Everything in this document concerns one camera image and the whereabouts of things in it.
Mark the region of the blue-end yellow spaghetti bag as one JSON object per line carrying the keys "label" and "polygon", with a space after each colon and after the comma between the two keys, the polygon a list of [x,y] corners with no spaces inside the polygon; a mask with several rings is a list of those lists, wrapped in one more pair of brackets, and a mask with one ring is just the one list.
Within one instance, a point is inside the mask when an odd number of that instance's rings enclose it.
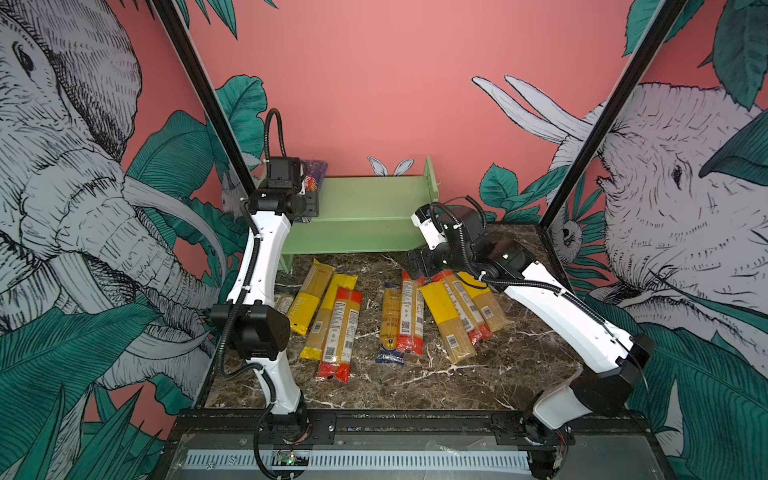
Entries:
{"label": "blue-end yellow spaghetti bag", "polygon": [[397,348],[400,328],[402,293],[399,286],[387,282],[384,286],[381,307],[381,328],[379,332],[379,351],[376,362],[402,366],[404,353]]}

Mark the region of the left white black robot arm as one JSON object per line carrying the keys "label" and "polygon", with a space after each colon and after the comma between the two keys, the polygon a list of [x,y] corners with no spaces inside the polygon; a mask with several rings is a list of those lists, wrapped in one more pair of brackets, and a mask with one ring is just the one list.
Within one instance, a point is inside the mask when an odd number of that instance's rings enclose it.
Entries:
{"label": "left white black robot arm", "polygon": [[235,283],[211,319],[220,330],[214,357],[223,380],[252,372],[266,406],[255,432],[277,431],[287,445],[303,442],[311,423],[301,389],[287,358],[291,334],[288,317],[275,307],[275,281],[284,243],[293,220],[305,210],[303,165],[293,157],[266,161],[266,177],[240,202],[247,243]]}

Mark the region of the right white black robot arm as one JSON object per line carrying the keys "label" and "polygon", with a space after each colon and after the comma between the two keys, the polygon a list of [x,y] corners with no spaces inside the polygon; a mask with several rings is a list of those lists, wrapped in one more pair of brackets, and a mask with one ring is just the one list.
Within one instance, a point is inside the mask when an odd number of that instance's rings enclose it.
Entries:
{"label": "right white black robot arm", "polygon": [[475,200],[468,206],[424,204],[411,221],[425,244],[409,251],[410,273],[465,272],[470,276],[465,286],[490,287],[522,304],[580,357],[577,373],[541,393],[522,416],[520,424],[530,443],[545,444],[575,419],[615,416],[623,409],[654,352],[647,335],[632,335],[602,317],[519,241],[493,239]]}

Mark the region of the dark blue pasta box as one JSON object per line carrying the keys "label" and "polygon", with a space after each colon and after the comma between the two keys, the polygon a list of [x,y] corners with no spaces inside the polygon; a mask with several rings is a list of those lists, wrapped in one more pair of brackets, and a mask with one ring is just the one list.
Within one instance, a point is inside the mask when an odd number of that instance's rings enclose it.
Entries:
{"label": "dark blue pasta box", "polygon": [[302,160],[302,192],[317,193],[325,179],[328,163],[320,160]]}

